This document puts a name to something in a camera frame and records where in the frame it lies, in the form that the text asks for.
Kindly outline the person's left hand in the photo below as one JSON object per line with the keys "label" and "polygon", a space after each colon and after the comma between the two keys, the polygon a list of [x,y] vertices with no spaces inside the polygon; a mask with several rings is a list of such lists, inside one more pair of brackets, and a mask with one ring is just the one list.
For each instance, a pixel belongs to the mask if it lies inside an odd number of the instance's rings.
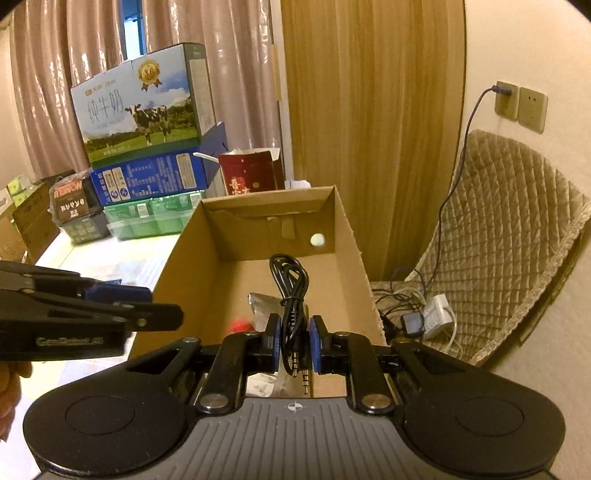
{"label": "person's left hand", "polygon": [[21,379],[32,375],[30,361],[2,361],[0,364],[0,435],[6,441],[21,399]]}

